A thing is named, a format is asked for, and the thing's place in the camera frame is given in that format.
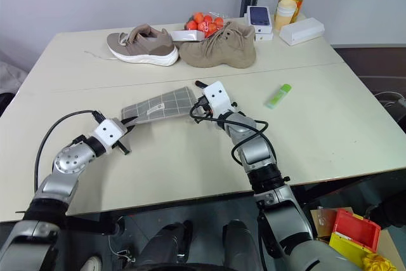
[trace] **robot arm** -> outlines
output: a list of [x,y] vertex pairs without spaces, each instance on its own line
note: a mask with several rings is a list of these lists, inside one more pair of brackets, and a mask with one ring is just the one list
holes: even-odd
[[62,149],[53,161],[53,172],[38,188],[23,220],[18,222],[0,250],[0,270],[52,270],[58,233],[65,224],[86,167],[104,153],[110,153],[132,128],[118,119],[104,119],[90,134]]
[[[265,248],[274,258],[284,258],[290,270],[359,270],[334,249],[313,240],[311,226],[290,186],[282,178],[269,140],[256,129],[256,121],[236,112],[220,82],[203,88],[190,112],[197,123],[215,121],[232,139],[247,173],[259,208],[258,225]],[[202,108],[204,116],[195,110]]]

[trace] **black cable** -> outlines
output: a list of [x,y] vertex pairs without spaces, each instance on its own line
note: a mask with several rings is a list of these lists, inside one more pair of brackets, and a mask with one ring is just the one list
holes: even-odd
[[45,142],[48,139],[49,135],[52,133],[52,131],[55,129],[55,127],[58,126],[59,123],[61,123],[62,121],[66,120],[69,117],[73,117],[76,116],[77,114],[92,114],[95,110],[81,110],[81,111],[76,111],[76,112],[72,112],[70,114],[67,114],[63,117],[61,117],[59,120],[57,120],[57,122],[55,122],[51,128],[48,130],[48,132],[45,134],[39,148],[38,148],[38,152],[37,152],[37,157],[36,157],[36,165],[34,167],[34,192],[37,192],[38,190],[38,167],[39,167],[39,159],[41,158],[41,153],[43,152],[44,146],[45,146]]
[[266,268],[264,249],[262,246],[262,236],[261,236],[261,232],[259,231],[259,227],[258,227],[258,246],[259,246],[259,256],[261,257],[262,269],[263,269],[263,271],[268,271],[268,269]]
[[244,143],[247,143],[249,140],[252,140],[253,138],[257,137],[258,135],[261,136],[261,137],[265,140],[265,142],[269,145],[269,147],[270,147],[270,149],[271,149],[271,151],[272,151],[272,154],[273,154],[273,156],[274,156],[274,158],[275,158],[275,161],[277,160],[277,155],[276,155],[276,153],[275,153],[275,149],[273,149],[273,146],[272,146],[272,144],[271,144],[271,141],[269,141],[269,139],[263,134],[263,132],[268,128],[268,123],[267,123],[267,122],[255,120],[256,123],[260,123],[260,124],[264,124],[264,125],[265,125],[263,129],[258,130],[258,129],[256,129],[256,128],[253,128],[252,126],[247,125],[247,124],[244,124],[244,123],[239,123],[239,122],[235,122],[235,121],[228,121],[228,120],[224,120],[224,119],[213,119],[212,117],[195,116],[195,115],[193,114],[194,110],[196,110],[196,106],[195,106],[195,105],[190,109],[190,112],[189,112],[190,117],[192,117],[193,119],[205,120],[205,121],[212,121],[212,122],[222,122],[223,124],[237,125],[237,126],[241,126],[241,127],[247,128],[247,129],[252,130],[252,131],[255,132],[255,134],[249,136],[248,138],[242,140],[241,142],[238,142],[238,143],[233,147],[233,149],[231,150],[231,156],[232,156],[233,160],[234,160],[235,162],[237,162],[239,165],[242,165],[242,163],[241,163],[241,161],[238,160],[238,159],[236,158],[236,156],[235,156],[235,151],[236,151],[236,149],[239,148],[239,147],[240,147],[241,145],[243,145]]

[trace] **gray sneaker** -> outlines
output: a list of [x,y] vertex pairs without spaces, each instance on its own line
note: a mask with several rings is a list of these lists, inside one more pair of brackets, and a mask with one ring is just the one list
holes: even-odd
[[178,49],[168,32],[149,25],[141,25],[129,34],[110,34],[107,45],[115,57],[128,63],[170,66],[178,59]]
[[255,29],[237,22],[228,22],[211,37],[199,43],[183,43],[179,54],[194,67],[208,68],[226,63],[235,68],[247,68],[256,59]]

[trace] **mesh bag of oranges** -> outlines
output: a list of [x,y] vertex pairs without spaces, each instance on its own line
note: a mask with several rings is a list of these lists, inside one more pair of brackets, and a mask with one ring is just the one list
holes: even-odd
[[217,32],[224,24],[223,17],[216,13],[203,14],[202,12],[194,13],[185,24],[185,30],[199,30],[204,32],[204,38]]

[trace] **white shoe sole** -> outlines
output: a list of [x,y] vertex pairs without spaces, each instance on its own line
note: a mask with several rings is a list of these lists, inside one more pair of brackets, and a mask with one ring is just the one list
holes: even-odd
[[151,63],[153,65],[160,65],[160,66],[170,66],[172,65],[179,57],[178,49],[176,47],[173,48],[172,52],[168,55],[149,55],[149,54],[141,54],[141,55],[123,55],[117,52],[114,52],[110,46],[108,47],[110,51],[117,57],[119,60],[127,63]]

